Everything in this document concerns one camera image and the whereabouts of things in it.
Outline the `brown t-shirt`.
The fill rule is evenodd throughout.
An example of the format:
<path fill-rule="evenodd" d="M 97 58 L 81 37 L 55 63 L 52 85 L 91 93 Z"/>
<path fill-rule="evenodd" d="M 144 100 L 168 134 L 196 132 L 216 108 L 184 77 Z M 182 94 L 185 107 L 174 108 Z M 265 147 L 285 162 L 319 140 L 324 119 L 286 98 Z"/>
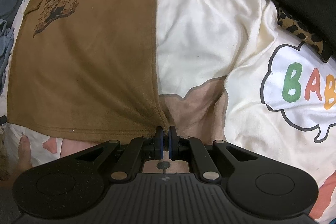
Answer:
<path fill-rule="evenodd" d="M 156 12 L 157 0 L 30 0 L 10 64 L 8 121 L 96 142 L 168 128 Z"/>

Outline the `cream bear print blanket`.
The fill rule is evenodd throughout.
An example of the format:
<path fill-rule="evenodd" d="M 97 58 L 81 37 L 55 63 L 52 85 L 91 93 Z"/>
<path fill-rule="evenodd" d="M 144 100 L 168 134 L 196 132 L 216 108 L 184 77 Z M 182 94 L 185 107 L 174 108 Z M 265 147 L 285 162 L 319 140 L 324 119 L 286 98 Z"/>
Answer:
<path fill-rule="evenodd" d="M 3 115 L 29 1 L 14 18 Z M 271 0 L 157 0 L 155 62 L 168 127 L 205 143 L 223 139 L 306 171 L 319 186 L 312 218 L 335 219 L 335 60 L 322 62 L 312 47 L 283 30 Z M 30 141 L 32 166 L 101 143 L 10 122 L 1 133 L 8 173 L 18 163 L 22 135 Z"/>

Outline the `leopard print cloth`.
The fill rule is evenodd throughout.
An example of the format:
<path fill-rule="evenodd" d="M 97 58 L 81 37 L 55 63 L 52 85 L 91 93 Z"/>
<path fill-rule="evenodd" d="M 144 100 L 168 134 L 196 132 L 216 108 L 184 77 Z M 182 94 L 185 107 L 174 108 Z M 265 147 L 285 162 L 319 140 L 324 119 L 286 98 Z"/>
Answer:
<path fill-rule="evenodd" d="M 306 44 L 310 45 L 320 56 L 324 63 L 327 63 L 333 55 L 331 47 L 325 43 L 317 34 L 311 32 L 306 25 L 295 20 L 290 13 L 280 6 L 277 6 L 277 23 L 290 34 L 297 36 Z"/>

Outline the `light blue garment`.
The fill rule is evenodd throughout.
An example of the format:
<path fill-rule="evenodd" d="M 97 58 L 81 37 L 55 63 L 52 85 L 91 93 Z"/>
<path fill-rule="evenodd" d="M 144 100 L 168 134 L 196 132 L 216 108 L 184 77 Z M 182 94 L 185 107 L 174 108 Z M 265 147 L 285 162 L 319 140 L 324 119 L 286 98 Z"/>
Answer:
<path fill-rule="evenodd" d="M 14 43 L 14 28 L 7 26 L 7 21 L 1 19 L 1 37 L 0 37 L 0 75 L 1 92 L 6 79 L 6 67 L 9 62 L 9 56 Z"/>

